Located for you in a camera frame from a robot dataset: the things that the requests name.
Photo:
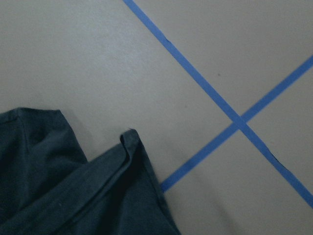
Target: folded fabric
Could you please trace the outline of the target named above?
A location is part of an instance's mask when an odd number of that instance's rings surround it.
[[[0,114],[0,235],[179,235],[136,130],[91,162],[60,111]]]

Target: dark green fabric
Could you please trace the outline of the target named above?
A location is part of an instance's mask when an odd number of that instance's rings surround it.
[[[0,114],[0,235],[179,235],[135,130],[88,163],[60,111]]]

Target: blue tape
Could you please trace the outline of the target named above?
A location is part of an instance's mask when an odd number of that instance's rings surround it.
[[[250,121],[255,115],[257,115],[262,109],[270,104],[277,96],[279,96],[284,90],[298,80],[306,71],[313,66],[313,56],[307,59],[302,65],[300,65],[295,71],[293,71],[288,77],[268,92],[263,98],[256,102],[251,108],[249,108],[241,117],[245,122]],[[217,149],[223,142],[231,137],[238,130],[237,126],[233,123],[223,130],[218,136],[216,136],[211,142],[203,147],[197,154],[185,162],[180,168],[173,172],[167,179],[165,179],[161,188],[164,192],[170,189],[175,183],[177,183],[182,177],[184,177],[189,171],[191,171],[196,165],[202,162],[208,155],[210,155],[215,149]]]
[[[253,130],[246,124],[246,122],[220,96],[220,94],[218,94],[216,90],[203,78],[203,76],[191,65],[191,63],[178,51],[178,49],[166,39],[164,34],[145,15],[145,13],[132,0],[124,0],[124,2],[171,53],[171,55],[180,63],[180,65],[201,86],[201,88],[224,111],[224,113],[233,121],[233,123],[242,131],[242,133],[245,134],[245,136],[254,144],[254,146],[265,156],[265,158],[313,208],[313,195],[302,185],[302,183],[272,155],[264,142],[253,132]]]

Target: gray surface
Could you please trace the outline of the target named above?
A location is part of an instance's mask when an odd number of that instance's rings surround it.
[[[140,7],[238,113],[313,53],[311,1]],[[249,125],[313,191],[313,72]],[[122,0],[0,1],[0,112],[60,109],[88,159],[135,128],[160,181],[230,120]],[[236,133],[165,194],[184,235],[309,235],[313,211]]]

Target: cloth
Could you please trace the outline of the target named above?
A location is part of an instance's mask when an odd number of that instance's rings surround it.
[[[60,111],[0,114],[0,235],[179,235],[136,130],[87,159]]]

